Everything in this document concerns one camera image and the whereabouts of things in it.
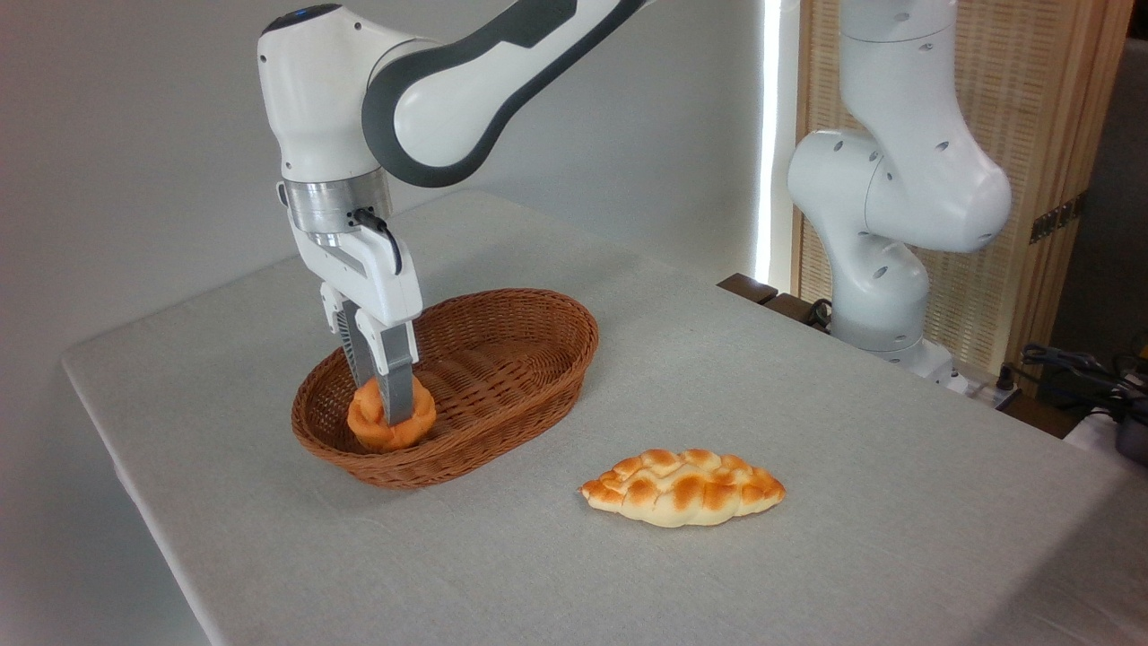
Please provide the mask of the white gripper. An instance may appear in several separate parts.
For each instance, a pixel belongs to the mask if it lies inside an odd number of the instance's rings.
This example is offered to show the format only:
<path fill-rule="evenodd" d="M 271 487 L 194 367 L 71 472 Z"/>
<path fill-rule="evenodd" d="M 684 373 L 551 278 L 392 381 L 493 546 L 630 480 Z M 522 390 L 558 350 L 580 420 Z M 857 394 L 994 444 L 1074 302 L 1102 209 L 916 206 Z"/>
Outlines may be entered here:
<path fill-rule="evenodd" d="M 298 226 L 290 232 L 307 268 L 324 281 L 326 319 L 341 338 L 355 384 L 377 378 L 386 425 L 410 420 L 419 361 L 410 320 L 422 314 L 422 291 L 408 247 L 369 226 L 334 233 L 336 247 L 317 244 Z"/>

